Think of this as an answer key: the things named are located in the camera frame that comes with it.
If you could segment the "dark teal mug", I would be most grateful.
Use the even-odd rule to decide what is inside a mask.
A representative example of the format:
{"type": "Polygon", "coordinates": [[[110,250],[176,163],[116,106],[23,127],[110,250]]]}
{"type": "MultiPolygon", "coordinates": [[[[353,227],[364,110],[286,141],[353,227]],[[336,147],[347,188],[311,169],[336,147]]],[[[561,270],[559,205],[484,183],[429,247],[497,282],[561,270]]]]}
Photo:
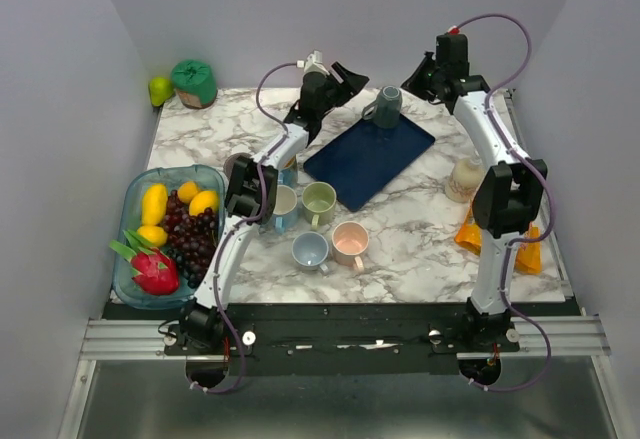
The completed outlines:
{"type": "Polygon", "coordinates": [[[395,86],[384,86],[375,100],[362,110],[361,117],[382,129],[393,129],[399,123],[403,97],[395,86]]]}

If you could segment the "blue butterfly mug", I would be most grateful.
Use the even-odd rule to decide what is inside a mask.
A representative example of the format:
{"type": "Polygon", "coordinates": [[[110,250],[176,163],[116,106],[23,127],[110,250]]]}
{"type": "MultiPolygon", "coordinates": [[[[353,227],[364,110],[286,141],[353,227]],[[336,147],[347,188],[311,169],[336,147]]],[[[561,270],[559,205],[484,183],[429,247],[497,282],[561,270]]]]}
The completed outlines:
{"type": "Polygon", "coordinates": [[[279,171],[278,182],[295,189],[298,184],[298,162],[297,157],[293,156],[279,171]]]}

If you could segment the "light green mug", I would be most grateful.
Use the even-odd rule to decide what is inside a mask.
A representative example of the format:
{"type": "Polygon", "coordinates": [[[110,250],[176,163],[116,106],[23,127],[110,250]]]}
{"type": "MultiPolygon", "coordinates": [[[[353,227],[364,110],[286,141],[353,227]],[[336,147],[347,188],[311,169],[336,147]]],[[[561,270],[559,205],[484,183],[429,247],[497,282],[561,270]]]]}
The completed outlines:
{"type": "Polygon", "coordinates": [[[326,182],[313,182],[302,192],[304,217],[313,231],[329,224],[335,214],[337,194],[335,189],[326,182]]]}

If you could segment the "light blue faceted mug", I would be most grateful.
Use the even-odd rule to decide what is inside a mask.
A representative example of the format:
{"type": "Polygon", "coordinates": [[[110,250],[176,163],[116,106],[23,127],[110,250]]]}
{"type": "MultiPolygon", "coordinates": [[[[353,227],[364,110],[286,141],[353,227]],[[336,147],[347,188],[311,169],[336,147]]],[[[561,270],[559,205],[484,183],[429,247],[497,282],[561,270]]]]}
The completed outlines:
{"type": "Polygon", "coordinates": [[[296,192],[289,186],[279,185],[273,210],[275,231],[278,234],[284,234],[295,226],[297,220],[298,198],[296,192]]]}

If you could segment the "purple ceramic mug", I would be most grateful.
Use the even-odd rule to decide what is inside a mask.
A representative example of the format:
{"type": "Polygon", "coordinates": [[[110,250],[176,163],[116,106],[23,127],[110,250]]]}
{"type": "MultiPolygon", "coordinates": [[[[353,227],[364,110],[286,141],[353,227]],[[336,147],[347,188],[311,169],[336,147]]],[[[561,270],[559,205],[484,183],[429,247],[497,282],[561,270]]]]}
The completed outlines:
{"type": "Polygon", "coordinates": [[[225,173],[227,178],[231,177],[231,174],[233,172],[234,164],[235,164],[236,160],[238,158],[241,158],[241,157],[250,157],[250,155],[247,154],[247,153],[235,153],[235,154],[232,154],[231,156],[229,156],[225,160],[224,165],[223,165],[223,171],[224,171],[224,173],[225,173]]]}

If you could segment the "pink ceramic mug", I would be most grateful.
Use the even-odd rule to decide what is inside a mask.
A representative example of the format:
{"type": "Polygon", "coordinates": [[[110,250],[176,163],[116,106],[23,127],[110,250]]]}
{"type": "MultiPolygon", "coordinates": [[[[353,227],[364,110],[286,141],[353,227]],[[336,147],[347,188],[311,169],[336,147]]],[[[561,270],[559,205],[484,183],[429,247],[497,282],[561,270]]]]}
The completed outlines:
{"type": "Polygon", "coordinates": [[[340,265],[362,273],[363,257],[369,246],[369,234],[358,222],[347,221],[336,226],[331,236],[333,259],[340,265]]]}

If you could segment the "grey mug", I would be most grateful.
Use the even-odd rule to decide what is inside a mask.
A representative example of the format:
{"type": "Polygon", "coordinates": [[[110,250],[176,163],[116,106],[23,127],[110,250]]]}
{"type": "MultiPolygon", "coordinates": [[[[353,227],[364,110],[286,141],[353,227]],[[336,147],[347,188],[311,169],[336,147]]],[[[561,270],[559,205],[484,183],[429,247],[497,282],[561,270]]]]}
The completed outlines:
{"type": "Polygon", "coordinates": [[[305,271],[320,271],[323,275],[329,273],[327,260],[330,246],[319,233],[308,231],[296,237],[292,243],[292,257],[296,264],[305,271]]]}

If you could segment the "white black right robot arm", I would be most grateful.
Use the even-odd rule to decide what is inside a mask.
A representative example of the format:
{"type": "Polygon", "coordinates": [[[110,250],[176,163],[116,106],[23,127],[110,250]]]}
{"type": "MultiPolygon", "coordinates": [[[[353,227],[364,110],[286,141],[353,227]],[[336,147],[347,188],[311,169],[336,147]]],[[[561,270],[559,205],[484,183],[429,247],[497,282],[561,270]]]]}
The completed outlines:
{"type": "Polygon", "coordinates": [[[504,126],[485,79],[470,72],[468,39],[458,29],[437,37],[435,51],[426,53],[402,87],[444,104],[485,169],[472,201],[482,241],[478,275],[455,332],[467,348],[480,351],[504,339],[510,327],[515,249],[538,215],[547,166],[529,159],[504,126]]]}

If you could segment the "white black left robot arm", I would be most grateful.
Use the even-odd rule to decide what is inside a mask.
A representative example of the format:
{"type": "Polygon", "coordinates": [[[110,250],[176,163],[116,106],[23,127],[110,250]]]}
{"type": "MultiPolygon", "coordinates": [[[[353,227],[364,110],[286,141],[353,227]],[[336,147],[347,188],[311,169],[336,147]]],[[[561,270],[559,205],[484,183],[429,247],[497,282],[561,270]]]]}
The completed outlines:
{"type": "Polygon", "coordinates": [[[180,318],[180,332],[201,354],[214,352],[226,334],[234,336],[237,349],[243,350],[242,340],[226,313],[229,293],[250,242],[273,214],[279,171],[315,140],[327,115],[356,97],[369,82],[367,76],[338,62],[326,68],[317,51],[305,60],[278,65],[268,73],[290,66],[301,69],[303,76],[299,97],[284,118],[279,119],[262,107],[262,88],[256,89],[258,110],[276,122],[280,130],[259,152],[234,161],[224,200],[226,218],[216,252],[180,318]]]}

